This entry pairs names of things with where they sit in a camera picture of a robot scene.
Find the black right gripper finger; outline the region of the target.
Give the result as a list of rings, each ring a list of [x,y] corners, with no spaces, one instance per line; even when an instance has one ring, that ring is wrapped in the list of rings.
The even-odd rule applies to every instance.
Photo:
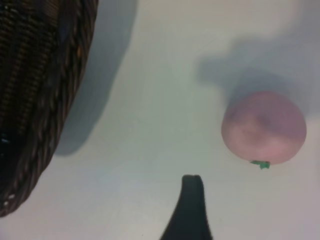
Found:
[[[184,175],[172,216],[161,236],[162,240],[212,240],[205,191],[199,175]]]

